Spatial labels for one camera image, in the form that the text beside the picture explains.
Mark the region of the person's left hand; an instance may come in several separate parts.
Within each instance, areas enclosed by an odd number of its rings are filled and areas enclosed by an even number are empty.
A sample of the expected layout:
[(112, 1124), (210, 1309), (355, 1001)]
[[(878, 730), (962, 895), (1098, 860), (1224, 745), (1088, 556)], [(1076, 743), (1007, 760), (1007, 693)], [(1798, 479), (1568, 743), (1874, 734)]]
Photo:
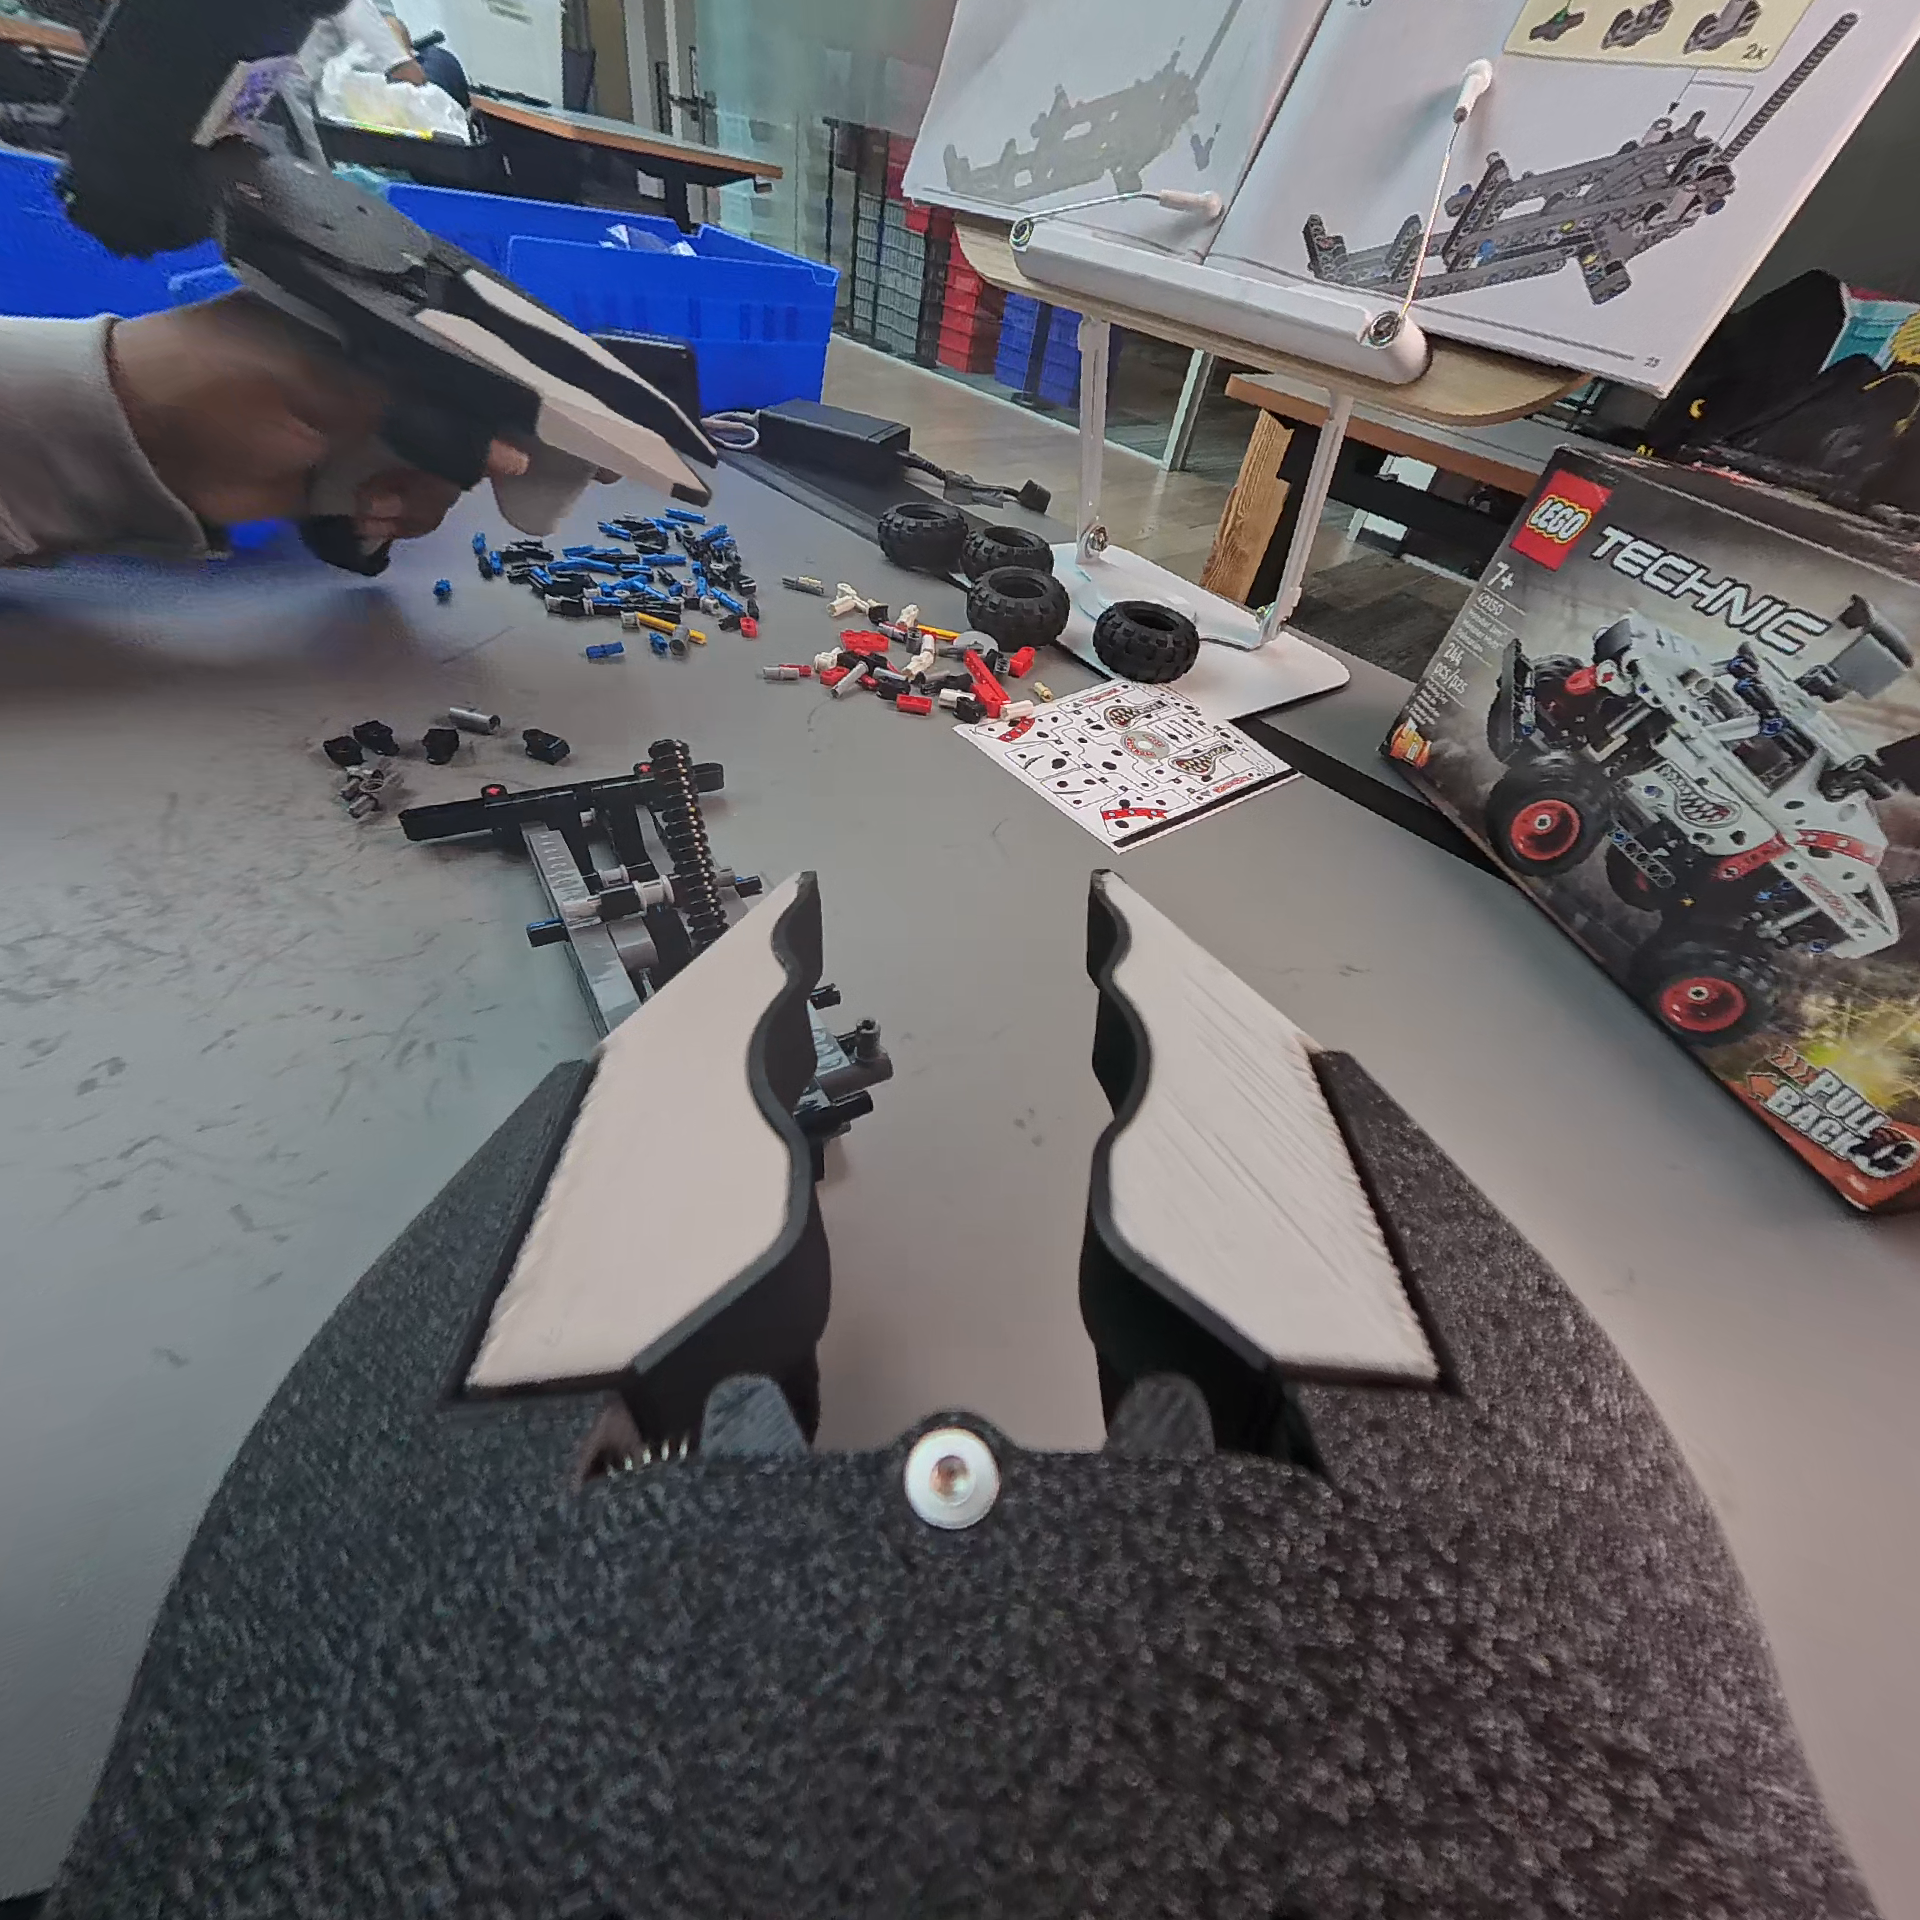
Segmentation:
[(158, 479), (195, 520), (304, 520), (368, 447), (389, 389), (250, 298), (119, 321), (109, 379)]

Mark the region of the toy truck set box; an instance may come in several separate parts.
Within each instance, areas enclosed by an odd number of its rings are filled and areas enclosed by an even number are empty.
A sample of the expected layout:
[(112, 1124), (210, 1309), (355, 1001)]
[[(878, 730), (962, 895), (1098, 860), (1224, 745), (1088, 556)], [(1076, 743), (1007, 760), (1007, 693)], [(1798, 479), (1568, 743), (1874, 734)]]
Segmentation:
[(1916, 543), (1558, 451), (1380, 755), (1857, 1211), (1916, 1210)]

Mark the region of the blue bin with square label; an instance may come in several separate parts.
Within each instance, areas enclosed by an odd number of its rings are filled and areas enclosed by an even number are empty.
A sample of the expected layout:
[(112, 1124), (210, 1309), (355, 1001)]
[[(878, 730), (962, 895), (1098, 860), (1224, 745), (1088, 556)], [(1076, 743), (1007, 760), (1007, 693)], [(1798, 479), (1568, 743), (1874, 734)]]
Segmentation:
[[(158, 267), (113, 266), (99, 242), (69, 224), (53, 162), (3, 152), (3, 318), (91, 321), (109, 314), (125, 321), (194, 307), (164, 303), (165, 281), (165, 273)], [(201, 523), (201, 532), (210, 552), (233, 538), (233, 525)]]

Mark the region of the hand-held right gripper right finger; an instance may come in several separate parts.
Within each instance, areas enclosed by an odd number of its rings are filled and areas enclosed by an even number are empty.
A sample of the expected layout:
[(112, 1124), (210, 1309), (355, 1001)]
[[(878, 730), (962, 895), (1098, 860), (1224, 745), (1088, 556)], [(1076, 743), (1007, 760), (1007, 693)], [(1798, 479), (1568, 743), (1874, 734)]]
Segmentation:
[(1146, 1378), (1214, 1436), (1279, 1436), (1297, 1385), (1433, 1390), (1443, 1351), (1325, 1056), (1117, 871), (1091, 877), (1091, 1153), (1076, 1308), (1111, 1423)]

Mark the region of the shelf of small storage bins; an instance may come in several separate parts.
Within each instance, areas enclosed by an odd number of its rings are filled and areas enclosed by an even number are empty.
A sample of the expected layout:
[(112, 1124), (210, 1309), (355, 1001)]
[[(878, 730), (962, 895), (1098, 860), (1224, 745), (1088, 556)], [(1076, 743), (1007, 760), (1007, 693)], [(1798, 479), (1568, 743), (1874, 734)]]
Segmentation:
[(1072, 411), (1081, 318), (993, 289), (965, 262), (953, 212), (903, 195), (912, 138), (828, 114), (805, 134), (804, 240), (838, 274), (833, 327), (1001, 398)]

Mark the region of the building instruction booklet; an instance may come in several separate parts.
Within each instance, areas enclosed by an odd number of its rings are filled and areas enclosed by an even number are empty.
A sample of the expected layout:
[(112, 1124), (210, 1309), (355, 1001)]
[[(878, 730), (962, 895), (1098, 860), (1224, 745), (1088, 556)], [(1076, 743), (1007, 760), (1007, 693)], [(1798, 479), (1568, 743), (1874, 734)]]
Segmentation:
[(1128, 192), (1068, 226), (1662, 397), (1912, 50), (1916, 5), (956, 5), (903, 192)]

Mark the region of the pile of red white pieces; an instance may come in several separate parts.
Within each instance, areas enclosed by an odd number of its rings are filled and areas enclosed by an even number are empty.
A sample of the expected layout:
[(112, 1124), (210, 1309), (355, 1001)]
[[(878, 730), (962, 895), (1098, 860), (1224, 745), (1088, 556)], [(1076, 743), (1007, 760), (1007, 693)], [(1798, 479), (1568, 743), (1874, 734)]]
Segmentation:
[(970, 620), (947, 632), (903, 607), (895, 620), (845, 626), (812, 659), (764, 662), (758, 676), (775, 686), (810, 684), (833, 699), (874, 696), (901, 717), (944, 717), (972, 733), (1001, 725), (1019, 734), (1034, 722), (1038, 701), (1051, 699), (1042, 686), (1024, 686), (1046, 648), (1007, 652), (993, 637), (970, 632)]

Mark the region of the white sticker sheet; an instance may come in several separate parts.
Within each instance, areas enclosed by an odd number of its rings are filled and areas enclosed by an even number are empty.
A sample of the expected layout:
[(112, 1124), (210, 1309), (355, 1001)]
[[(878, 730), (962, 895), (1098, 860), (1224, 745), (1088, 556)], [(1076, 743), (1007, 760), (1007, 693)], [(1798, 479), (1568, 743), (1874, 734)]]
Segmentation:
[(1124, 853), (1301, 779), (1173, 686), (1101, 684), (956, 730), (996, 769)]

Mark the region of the pile of blue black pins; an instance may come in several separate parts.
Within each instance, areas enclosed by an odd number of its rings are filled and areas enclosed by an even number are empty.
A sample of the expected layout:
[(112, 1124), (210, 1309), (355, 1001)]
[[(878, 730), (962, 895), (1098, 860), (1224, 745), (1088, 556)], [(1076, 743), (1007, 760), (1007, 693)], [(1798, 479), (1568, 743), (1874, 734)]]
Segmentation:
[(552, 620), (582, 620), (604, 637), (584, 659), (618, 659), (628, 633), (661, 659), (702, 649), (713, 637), (760, 639), (760, 589), (728, 523), (697, 509), (610, 515), (587, 543), (559, 535), (467, 535), (484, 586), (529, 594)]

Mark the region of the grey black toy chassis model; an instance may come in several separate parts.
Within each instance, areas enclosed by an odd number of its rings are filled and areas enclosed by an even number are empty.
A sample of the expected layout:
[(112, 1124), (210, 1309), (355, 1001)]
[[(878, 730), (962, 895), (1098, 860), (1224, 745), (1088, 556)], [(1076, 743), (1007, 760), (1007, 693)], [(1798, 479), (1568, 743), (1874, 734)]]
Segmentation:
[(604, 1043), (766, 895), (764, 877), (713, 847), (706, 802), (722, 792), (717, 760), (661, 738), (618, 779), (485, 785), (471, 802), (407, 807), (397, 827), (414, 847), (489, 844), (525, 857), (543, 919), (522, 935), (567, 956)]

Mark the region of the black power adapter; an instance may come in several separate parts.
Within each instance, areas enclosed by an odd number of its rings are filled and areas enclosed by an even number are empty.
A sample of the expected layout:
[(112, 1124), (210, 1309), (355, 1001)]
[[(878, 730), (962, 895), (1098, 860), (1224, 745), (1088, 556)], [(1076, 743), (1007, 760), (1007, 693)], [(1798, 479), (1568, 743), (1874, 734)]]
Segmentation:
[(915, 451), (903, 422), (805, 398), (758, 408), (754, 427), (766, 465), (852, 483), (893, 483)]

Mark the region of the dark background desk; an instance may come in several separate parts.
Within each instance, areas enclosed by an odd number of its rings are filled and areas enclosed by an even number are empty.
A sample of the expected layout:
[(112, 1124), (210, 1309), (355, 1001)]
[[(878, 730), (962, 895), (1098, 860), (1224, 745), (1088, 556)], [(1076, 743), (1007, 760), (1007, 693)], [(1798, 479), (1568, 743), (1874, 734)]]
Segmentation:
[(661, 131), (639, 131), (604, 114), (578, 114), (547, 106), (507, 103), (497, 95), (472, 95), (472, 107), (493, 127), (512, 127), (525, 138), (540, 138), (552, 152), (567, 149), (574, 155), (610, 155), (628, 162), (639, 176), (664, 188), (666, 216), (680, 229), (697, 229), (690, 192), (722, 191), (747, 183), (754, 192), (770, 192), (783, 181), (783, 167), (758, 157), (734, 157), (700, 140), (680, 140)]

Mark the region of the white wooden book stand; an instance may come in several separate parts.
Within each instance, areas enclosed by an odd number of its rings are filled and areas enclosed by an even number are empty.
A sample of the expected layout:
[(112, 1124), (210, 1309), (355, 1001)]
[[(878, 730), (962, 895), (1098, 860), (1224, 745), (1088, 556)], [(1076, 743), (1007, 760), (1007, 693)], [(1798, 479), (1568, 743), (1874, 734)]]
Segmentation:
[[(1068, 216), (1128, 204), (1128, 192), (1031, 212), (962, 200), (934, 183), (915, 183), (912, 195), (953, 211), (962, 251), (972, 242), (987, 245), (987, 251), (970, 254), (970, 266), (996, 289), (1038, 300), (1066, 298), (1085, 318), (1076, 327), (1085, 353), (1076, 523), (1075, 543), (1055, 547), (1055, 570), (1075, 607), (1068, 614), (1068, 648), (1085, 662), (1095, 662), (1091, 624), (1124, 599), (1181, 612), (1201, 637), (1199, 662), (1181, 680), (1181, 693), (1213, 722), (1284, 709), (1350, 684), (1350, 669), (1297, 633), (1289, 618), (1301, 606), (1310, 547), (1354, 404), (1463, 427), (1527, 418), (1579, 385), (1579, 373), (1449, 341), (1429, 343), (1407, 298), (1378, 298), (1325, 281), (1236, 274), (1173, 260), (1141, 240), (1101, 240), (1091, 229), (1068, 226)], [(1301, 520), (1263, 618), (1111, 543), (1101, 509), (1101, 465), (1107, 451), (1113, 323), (1190, 351), (1224, 353), (1325, 397), (1325, 422), (1301, 498)]]

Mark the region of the person's left forearm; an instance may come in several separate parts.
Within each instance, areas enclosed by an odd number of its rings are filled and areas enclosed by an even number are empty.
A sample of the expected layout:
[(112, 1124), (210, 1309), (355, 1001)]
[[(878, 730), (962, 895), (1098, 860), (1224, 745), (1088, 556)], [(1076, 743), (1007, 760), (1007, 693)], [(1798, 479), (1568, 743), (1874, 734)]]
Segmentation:
[(3, 564), (201, 560), (112, 385), (113, 318), (3, 321)]

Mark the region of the dark printed box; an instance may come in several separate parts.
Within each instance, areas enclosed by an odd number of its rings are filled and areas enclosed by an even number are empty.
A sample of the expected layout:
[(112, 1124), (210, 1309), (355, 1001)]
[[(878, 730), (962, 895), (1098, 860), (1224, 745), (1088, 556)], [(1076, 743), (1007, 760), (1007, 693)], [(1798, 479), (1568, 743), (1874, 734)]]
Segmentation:
[(1639, 453), (1916, 532), (1916, 303), (1826, 273), (1789, 278), (1714, 327)]

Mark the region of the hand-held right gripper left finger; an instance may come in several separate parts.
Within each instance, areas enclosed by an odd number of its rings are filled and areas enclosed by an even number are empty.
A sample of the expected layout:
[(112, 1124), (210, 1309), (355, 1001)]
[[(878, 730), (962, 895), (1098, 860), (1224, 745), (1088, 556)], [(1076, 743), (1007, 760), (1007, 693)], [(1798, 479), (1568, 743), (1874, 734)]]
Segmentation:
[(638, 1444), (810, 1446), (828, 1241), (798, 1109), (820, 975), (820, 879), (798, 871), (602, 1043), (464, 1402), (592, 1395)]

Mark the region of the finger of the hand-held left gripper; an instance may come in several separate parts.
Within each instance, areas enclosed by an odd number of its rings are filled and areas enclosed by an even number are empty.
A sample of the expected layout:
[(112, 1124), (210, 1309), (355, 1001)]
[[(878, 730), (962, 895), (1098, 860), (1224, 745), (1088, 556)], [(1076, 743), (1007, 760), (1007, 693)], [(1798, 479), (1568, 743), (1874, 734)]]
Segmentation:
[(489, 440), (522, 451), (522, 472), (493, 479), (498, 506), (573, 506), (602, 475), (650, 483), (685, 506), (709, 502), (713, 489), (702, 466), (715, 465), (685, 462), (653, 433), (628, 425), (595, 398), (566, 389), (559, 377), (544, 377), (467, 314), (421, 311), (419, 323), (531, 397), (534, 415), (529, 425), (485, 427)]
[(595, 398), (628, 425), (653, 433), (685, 462), (717, 465), (717, 451), (702, 433), (700, 415), (685, 411), (675, 391), (653, 385), (615, 351), (578, 332), (507, 278), (489, 274), (485, 267), (464, 267), (464, 314), (493, 341), (534, 362), (544, 377), (559, 377), (566, 389)]

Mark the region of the wooden background table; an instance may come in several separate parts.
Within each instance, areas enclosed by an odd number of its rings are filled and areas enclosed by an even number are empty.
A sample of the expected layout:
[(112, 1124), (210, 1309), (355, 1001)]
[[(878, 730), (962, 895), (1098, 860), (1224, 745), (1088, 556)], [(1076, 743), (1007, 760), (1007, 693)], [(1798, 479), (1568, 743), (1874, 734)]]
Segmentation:
[[(1256, 411), (1201, 586), (1236, 606), (1267, 600), (1301, 530), (1325, 397), (1284, 377), (1235, 373), (1227, 398)], [(1414, 556), (1477, 576), (1504, 538), (1541, 466), (1570, 438), (1548, 418), (1436, 425), (1354, 404), (1330, 479), (1330, 506), (1398, 525)]]

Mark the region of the plain blue bin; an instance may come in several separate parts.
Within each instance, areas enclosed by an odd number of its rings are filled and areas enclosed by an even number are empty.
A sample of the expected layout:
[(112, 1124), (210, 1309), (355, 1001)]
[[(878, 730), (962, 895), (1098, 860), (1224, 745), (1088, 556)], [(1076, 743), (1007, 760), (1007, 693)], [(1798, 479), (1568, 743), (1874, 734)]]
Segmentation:
[(706, 411), (816, 402), (838, 274), (728, 229), (493, 192), (389, 188), (389, 204), (582, 332), (693, 348)]

